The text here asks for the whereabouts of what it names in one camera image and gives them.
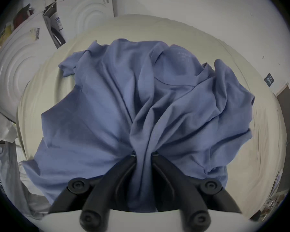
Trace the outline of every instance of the dryer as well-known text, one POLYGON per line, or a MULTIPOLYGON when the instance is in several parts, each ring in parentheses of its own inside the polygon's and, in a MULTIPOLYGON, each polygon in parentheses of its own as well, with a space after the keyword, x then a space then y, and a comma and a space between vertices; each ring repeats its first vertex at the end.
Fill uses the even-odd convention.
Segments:
POLYGON ((56 46, 43 13, 34 13, 18 26, 0 49, 0 112, 15 122, 16 110, 27 83, 56 46))
POLYGON ((57 0, 56 22, 65 41, 114 17, 112 0, 57 0))

